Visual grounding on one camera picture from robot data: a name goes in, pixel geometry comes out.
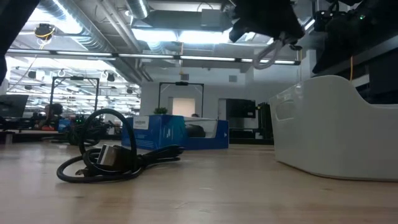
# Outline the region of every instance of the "wooden tabletop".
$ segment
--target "wooden tabletop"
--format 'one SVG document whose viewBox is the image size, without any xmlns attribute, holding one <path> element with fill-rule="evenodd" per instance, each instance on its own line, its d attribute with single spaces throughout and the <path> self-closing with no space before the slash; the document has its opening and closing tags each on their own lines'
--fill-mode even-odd
<svg viewBox="0 0 398 224">
<path fill-rule="evenodd" d="M 58 180 L 76 155 L 67 145 L 0 147 L 0 223 L 398 223 L 397 183 L 315 177 L 276 162 L 270 146 L 186 151 L 127 182 Z"/>
</svg>

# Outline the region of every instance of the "black cable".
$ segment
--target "black cable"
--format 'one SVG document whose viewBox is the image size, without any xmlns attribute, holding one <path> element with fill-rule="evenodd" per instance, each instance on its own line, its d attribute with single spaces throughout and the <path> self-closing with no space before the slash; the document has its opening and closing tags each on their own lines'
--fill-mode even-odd
<svg viewBox="0 0 398 224">
<path fill-rule="evenodd" d="M 119 118 L 122 121 L 123 126 L 126 127 L 128 135 L 130 136 L 131 150 L 118 147 L 118 155 L 114 166 L 97 164 L 101 149 L 86 150 L 85 138 L 88 134 L 87 130 L 89 130 L 93 120 L 101 114 L 112 114 Z M 180 160 L 178 156 L 181 155 L 184 148 L 179 146 L 167 146 L 144 155 L 137 155 L 134 131 L 127 119 L 121 113 L 115 110 L 102 109 L 95 111 L 87 118 L 86 122 L 84 123 L 83 130 L 79 138 L 79 150 L 81 152 L 81 156 L 74 157 L 64 162 L 57 169 L 57 176 L 59 179 L 71 183 L 94 183 L 129 180 L 141 175 L 144 169 L 151 164 Z M 83 174 L 84 177 L 71 177 L 63 173 L 65 168 L 78 161 L 83 161 L 86 165 L 86 168 L 79 170 L 76 174 Z"/>
</svg>

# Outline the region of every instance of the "potted plant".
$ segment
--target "potted plant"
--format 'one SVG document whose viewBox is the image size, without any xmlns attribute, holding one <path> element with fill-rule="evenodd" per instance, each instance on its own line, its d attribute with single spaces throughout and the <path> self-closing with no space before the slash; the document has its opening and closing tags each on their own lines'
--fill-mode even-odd
<svg viewBox="0 0 398 224">
<path fill-rule="evenodd" d="M 156 108 L 154 114 L 167 114 L 167 108 Z"/>
</svg>

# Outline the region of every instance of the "person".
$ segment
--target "person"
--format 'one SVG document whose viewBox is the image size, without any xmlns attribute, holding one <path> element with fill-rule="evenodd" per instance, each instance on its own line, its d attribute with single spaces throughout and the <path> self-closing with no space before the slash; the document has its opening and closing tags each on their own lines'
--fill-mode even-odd
<svg viewBox="0 0 398 224">
<path fill-rule="evenodd" d="M 61 114 L 63 113 L 63 106 L 60 103 L 54 103 L 51 105 L 51 107 L 50 105 L 45 106 L 44 111 L 46 117 L 44 117 L 44 119 L 40 121 L 38 128 L 47 129 L 48 127 L 50 127 L 50 129 L 57 129 L 59 119 L 61 118 Z"/>
</svg>

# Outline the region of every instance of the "computer monitor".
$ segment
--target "computer monitor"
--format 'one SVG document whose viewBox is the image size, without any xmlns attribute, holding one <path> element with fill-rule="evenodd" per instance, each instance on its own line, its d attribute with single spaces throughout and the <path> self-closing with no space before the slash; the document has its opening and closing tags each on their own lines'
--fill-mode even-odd
<svg viewBox="0 0 398 224">
<path fill-rule="evenodd" d="M 29 95 L 0 95 L 0 117 L 21 118 Z"/>
</svg>

